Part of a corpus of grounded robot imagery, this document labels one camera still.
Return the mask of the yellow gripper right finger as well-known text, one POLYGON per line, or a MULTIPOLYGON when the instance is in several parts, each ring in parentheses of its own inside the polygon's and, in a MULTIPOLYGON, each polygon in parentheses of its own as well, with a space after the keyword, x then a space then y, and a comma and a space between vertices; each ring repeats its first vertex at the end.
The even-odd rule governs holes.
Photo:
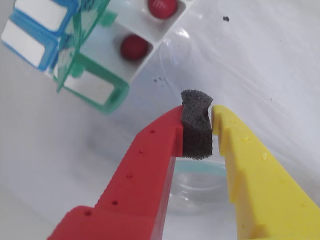
POLYGON ((317 240, 320 209, 250 128, 223 105, 212 107, 228 196, 240 240, 317 240))

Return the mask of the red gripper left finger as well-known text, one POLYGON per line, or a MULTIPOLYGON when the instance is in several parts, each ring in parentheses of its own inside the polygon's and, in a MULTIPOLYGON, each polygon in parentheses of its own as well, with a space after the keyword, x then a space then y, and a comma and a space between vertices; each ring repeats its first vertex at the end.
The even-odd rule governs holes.
POLYGON ((181 98, 136 135, 96 205, 73 208, 50 239, 162 238, 176 159, 212 154, 212 98, 198 90, 184 90, 181 98))

